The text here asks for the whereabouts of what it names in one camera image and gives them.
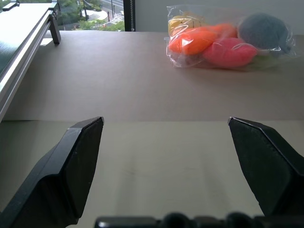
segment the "plastic bag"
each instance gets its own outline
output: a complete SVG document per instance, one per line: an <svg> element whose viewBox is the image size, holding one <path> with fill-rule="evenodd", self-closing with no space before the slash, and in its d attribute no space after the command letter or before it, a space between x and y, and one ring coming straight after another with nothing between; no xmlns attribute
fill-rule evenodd
<svg viewBox="0 0 304 228"><path fill-rule="evenodd" d="M274 16L198 5L167 8L167 56L176 67L251 70L298 56L292 30Z"/></svg>

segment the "pink ball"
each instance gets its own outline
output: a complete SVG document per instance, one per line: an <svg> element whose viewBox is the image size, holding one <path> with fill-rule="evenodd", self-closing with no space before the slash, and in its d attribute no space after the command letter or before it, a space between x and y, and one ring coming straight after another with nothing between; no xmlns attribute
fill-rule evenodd
<svg viewBox="0 0 304 228"><path fill-rule="evenodd" d="M203 57L210 63L225 67L242 67L250 63L257 55L257 49L238 38L216 40L203 52Z"/></svg>

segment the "window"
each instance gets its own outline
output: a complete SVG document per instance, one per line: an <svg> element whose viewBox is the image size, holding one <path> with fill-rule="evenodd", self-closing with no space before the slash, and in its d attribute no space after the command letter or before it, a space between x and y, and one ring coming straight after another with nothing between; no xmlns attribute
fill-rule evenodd
<svg viewBox="0 0 304 228"><path fill-rule="evenodd" d="M0 0L2 7L10 0ZM47 3L51 0L20 0ZM135 31L135 0L58 0L60 30Z"/></svg>

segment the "gray ball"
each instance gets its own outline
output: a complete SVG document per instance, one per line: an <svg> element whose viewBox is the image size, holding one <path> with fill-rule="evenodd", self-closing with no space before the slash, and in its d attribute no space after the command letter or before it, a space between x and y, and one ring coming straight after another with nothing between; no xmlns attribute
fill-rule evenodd
<svg viewBox="0 0 304 228"><path fill-rule="evenodd" d="M246 18L238 28L238 36L245 42L265 50L288 53L288 29L285 23L271 15L257 13Z"/></svg>

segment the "white wall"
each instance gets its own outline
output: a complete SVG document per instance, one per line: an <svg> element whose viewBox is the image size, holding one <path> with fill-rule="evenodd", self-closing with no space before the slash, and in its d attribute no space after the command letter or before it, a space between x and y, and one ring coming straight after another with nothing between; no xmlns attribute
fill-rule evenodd
<svg viewBox="0 0 304 228"><path fill-rule="evenodd" d="M168 15L166 7L178 4L200 4L266 12L291 25L294 34L304 35L302 15L304 0L136 0L136 30L166 32Z"/></svg>

